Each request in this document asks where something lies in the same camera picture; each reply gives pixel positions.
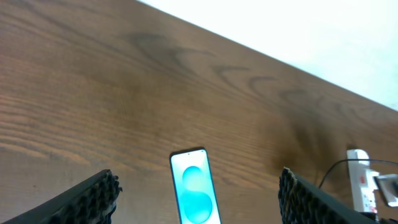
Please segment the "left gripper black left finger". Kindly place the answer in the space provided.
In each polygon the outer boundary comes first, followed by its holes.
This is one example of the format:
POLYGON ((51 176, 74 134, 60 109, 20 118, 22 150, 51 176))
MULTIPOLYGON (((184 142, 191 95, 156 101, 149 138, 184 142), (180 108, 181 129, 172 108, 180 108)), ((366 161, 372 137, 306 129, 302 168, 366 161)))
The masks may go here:
POLYGON ((105 169, 4 224, 111 224, 123 188, 105 169))

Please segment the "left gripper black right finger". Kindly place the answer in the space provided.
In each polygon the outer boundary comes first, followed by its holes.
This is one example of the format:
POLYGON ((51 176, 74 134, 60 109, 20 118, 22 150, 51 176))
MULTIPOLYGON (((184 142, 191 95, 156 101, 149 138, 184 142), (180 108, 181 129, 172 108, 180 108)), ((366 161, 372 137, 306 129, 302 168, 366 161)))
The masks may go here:
POLYGON ((279 177, 283 224, 377 224, 285 167, 279 177))

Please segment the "blue Galaxy smartphone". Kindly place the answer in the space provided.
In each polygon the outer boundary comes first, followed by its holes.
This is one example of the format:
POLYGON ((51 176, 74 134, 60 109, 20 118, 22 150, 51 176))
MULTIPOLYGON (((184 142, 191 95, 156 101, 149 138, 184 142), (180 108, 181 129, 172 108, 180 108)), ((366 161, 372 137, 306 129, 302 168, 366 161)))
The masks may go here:
POLYGON ((204 147, 176 151, 169 157, 181 224, 221 224, 208 153, 204 147))

